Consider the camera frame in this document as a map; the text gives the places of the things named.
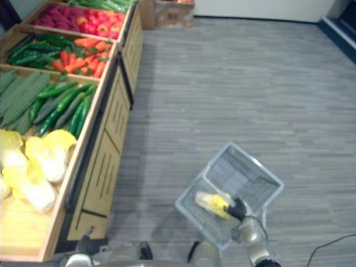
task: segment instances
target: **wooden crate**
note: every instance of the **wooden crate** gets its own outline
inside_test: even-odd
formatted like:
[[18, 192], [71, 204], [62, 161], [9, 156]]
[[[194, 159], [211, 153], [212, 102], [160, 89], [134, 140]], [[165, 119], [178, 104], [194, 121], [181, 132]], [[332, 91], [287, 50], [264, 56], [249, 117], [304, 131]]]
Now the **wooden crate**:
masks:
[[194, 4], [155, 0], [156, 27], [187, 27], [193, 24]]
[[[35, 29], [42, 29], [42, 30], [45, 30], [45, 31], [56, 32], [56, 33], [60, 33], [60, 34], [71, 34], [73, 36], [78, 36], [78, 37], [92, 37], [92, 38], [97, 38], [97, 39], [102, 39], [102, 40], [107, 40], [108, 39], [106, 37], [100, 37], [100, 36], [93, 35], [93, 34], [86, 34], [86, 33], [81, 33], [81, 32], [67, 31], [67, 30], [64, 30], [64, 29], [33, 25], [32, 22], [36, 18], [38, 18], [42, 14], [42, 12], [44, 12], [46, 10], [46, 8], [50, 4], [60, 4], [62, 6], [67, 6], [68, 5], [66, 3], [62, 3], [61, 1], [46, 0], [40, 6], [38, 6], [38, 8], [35, 9], [21, 24], [31, 26], [31, 27], [33, 27]], [[82, 8], [82, 9], [86, 9], [86, 7], [81, 7], [81, 6], [77, 6], [77, 7], [78, 8]], [[118, 38], [117, 38], [117, 43], [118, 43], [119, 46], [124, 41], [124, 33], [123, 32], [124, 32], [124, 29], [127, 27], [127, 21], [128, 21], [129, 16], [130, 16], [130, 13], [132, 11], [133, 11], [132, 8], [129, 8], [129, 10], [126, 13], [126, 18], [125, 18], [125, 20], [123, 22], [122, 30], [121, 30]]]
[[103, 239], [122, 155], [130, 103], [118, 68], [84, 174], [67, 240], [78, 240], [93, 226], [91, 238]]
[[127, 39], [122, 48], [122, 58], [125, 65], [128, 83], [132, 94], [135, 93], [137, 78], [139, 75], [142, 45], [144, 33], [141, 25], [141, 15], [139, 5], [134, 10], [130, 28], [128, 29]]
[[[17, 70], [19, 76], [27, 76], [34, 71], [28, 68], [7, 65], [0, 65], [0, 69], [2, 71]], [[51, 81], [58, 82], [59, 79], [60, 74], [58, 72], [51, 73]], [[98, 80], [77, 76], [67, 77], [66, 82], [78, 82], [80, 85], [84, 83], [98, 84]], [[76, 155], [81, 149], [82, 136], [85, 131], [86, 129], [83, 129], [83, 133], [76, 145], [74, 151]], [[50, 252], [48, 249], [50, 249], [51, 243], [56, 241], [49, 239], [48, 235], [50, 232], [57, 231], [53, 223], [57, 219], [56, 217], [60, 216], [61, 203], [65, 197], [68, 182], [71, 179], [74, 161], [75, 158], [72, 157], [65, 179], [61, 185], [56, 187], [58, 196], [55, 207], [48, 214], [37, 212], [29, 203], [15, 200], [11, 196], [1, 202], [0, 258], [2, 260], [42, 261], [48, 259], [44, 255], [53, 254], [53, 251]]]
[[[31, 33], [43, 34], [43, 33], [48, 33], [48, 31], [44, 30], [44, 29], [29, 27], [26, 25], [18, 25], [18, 24], [15, 25], [14, 27], [12, 27], [9, 31], [7, 31], [6, 34], [3, 36], [3, 38], [0, 40], [0, 63], [6, 65], [6, 61], [7, 61], [6, 51], [8, 51], [12, 47], [14, 47], [22, 39], [24, 39], [26, 36], [28, 36]], [[70, 32], [70, 33], [61, 32], [59, 34], [61, 34], [63, 36], [67, 36], [67, 37], [74, 36], [72, 34], [72, 32]], [[111, 51], [109, 52], [110, 59], [112, 58], [113, 55], [115, 55], [117, 53], [118, 49], [119, 49], [118, 44], [113, 43]], [[111, 63], [112, 62], [110, 60], [106, 63], [105, 69], [101, 76], [102, 78], [106, 75]], [[29, 71], [37, 70], [34, 68], [29, 68], [29, 67], [21, 67], [21, 68], [28, 69]], [[57, 71], [46, 71], [46, 72], [58, 73]], [[99, 78], [88, 77], [88, 76], [77, 75], [77, 74], [69, 74], [68, 77], [77, 77], [77, 78], [85, 77], [89, 80], [93, 80], [93, 81], [97, 81], [97, 82], [100, 80]]]

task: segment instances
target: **gray carpet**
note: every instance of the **gray carpet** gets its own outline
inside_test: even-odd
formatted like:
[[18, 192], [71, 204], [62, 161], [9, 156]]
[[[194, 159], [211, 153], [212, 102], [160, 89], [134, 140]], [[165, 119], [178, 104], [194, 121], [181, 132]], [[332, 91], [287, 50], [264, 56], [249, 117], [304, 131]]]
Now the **gray carpet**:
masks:
[[[229, 141], [285, 182], [268, 232], [285, 266], [356, 232], [356, 66], [317, 26], [196, 19], [145, 32], [134, 110], [112, 204], [110, 245], [147, 240], [185, 260], [201, 238], [175, 200]], [[311, 267], [354, 267], [356, 238]], [[234, 244], [223, 266], [249, 266]]]

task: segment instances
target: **orange carrot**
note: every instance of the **orange carrot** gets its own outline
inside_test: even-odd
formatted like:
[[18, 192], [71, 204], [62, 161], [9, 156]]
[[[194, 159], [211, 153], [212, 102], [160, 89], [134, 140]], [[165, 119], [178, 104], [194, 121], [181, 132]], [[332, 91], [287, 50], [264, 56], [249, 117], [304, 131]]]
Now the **orange carrot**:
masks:
[[100, 40], [95, 38], [79, 38], [74, 40], [76, 46], [84, 46], [84, 48], [94, 47]]
[[106, 43], [104, 41], [100, 41], [95, 48], [97, 49], [98, 53], [104, 52], [106, 47]]
[[62, 64], [62, 62], [61, 62], [61, 60], [59, 60], [59, 59], [53, 61], [52, 66], [53, 66], [54, 68], [56, 68], [57, 70], [59, 70], [59, 71], [64, 71], [64, 70], [65, 70], [65, 68], [64, 68], [64, 66], [63, 66], [63, 64]]
[[85, 64], [86, 64], [85, 60], [83, 58], [79, 57], [76, 59], [76, 62], [74, 62], [73, 65], [75, 68], [82, 68], [85, 66]]
[[66, 51], [62, 51], [60, 53], [61, 61], [63, 63], [63, 66], [66, 66], [69, 64], [69, 54]]
[[80, 71], [86, 74], [88, 72], [88, 67], [82, 67]]
[[72, 64], [74, 64], [74, 62], [76, 62], [76, 59], [77, 59], [77, 56], [76, 56], [76, 54], [74, 54], [74, 53], [72, 53], [72, 54], [70, 54], [69, 55], [69, 65], [72, 65]]
[[108, 53], [107, 52], [102, 52], [102, 53], [100, 53], [100, 57], [101, 58], [106, 58], [106, 57], [108, 57]]
[[94, 72], [95, 78], [100, 78], [105, 68], [105, 62], [99, 62], [96, 71]]
[[84, 60], [85, 60], [85, 62], [87, 62], [87, 63], [89, 64], [89, 63], [92, 62], [95, 58], [96, 58], [95, 55], [91, 55], [91, 56], [88, 56], [87, 58], [85, 58]]
[[92, 62], [90, 62], [90, 64], [88, 65], [88, 68], [90, 68], [91, 70], [93, 70], [95, 72], [98, 67], [98, 64], [99, 64], [99, 59], [95, 58]]

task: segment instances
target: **wire basket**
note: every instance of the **wire basket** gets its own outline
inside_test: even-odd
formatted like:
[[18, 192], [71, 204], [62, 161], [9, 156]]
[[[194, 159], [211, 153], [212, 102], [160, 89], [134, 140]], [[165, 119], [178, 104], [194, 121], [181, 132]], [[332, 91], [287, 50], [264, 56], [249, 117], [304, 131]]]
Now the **wire basket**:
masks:
[[231, 230], [238, 220], [225, 220], [195, 203], [202, 191], [233, 199], [241, 198], [253, 216], [259, 216], [280, 194], [284, 184], [255, 158], [234, 143], [228, 143], [198, 174], [178, 198], [177, 209], [217, 248], [224, 250], [231, 241]]

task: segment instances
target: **yellow object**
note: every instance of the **yellow object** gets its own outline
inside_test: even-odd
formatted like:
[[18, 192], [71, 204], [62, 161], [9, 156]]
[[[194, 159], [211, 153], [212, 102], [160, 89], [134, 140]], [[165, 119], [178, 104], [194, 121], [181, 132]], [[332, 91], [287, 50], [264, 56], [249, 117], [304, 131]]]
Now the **yellow object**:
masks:
[[2, 170], [4, 182], [15, 189], [39, 211], [45, 212], [52, 208], [56, 192], [46, 180], [41, 166], [30, 161], [24, 166], [10, 166]]
[[231, 219], [232, 217], [224, 211], [224, 207], [228, 207], [227, 203], [221, 196], [218, 194], [208, 194], [205, 192], [198, 191], [195, 194], [195, 202], [203, 207], [206, 210], [209, 210], [216, 214], [217, 216], [224, 219]]
[[16, 131], [6, 131], [3, 129], [0, 129], [0, 135], [1, 166], [9, 167], [27, 164], [27, 159], [20, 150], [23, 145], [21, 135]]
[[50, 132], [46, 137], [30, 137], [25, 154], [30, 161], [37, 162], [49, 182], [63, 180], [67, 168], [67, 155], [75, 137], [65, 130]]

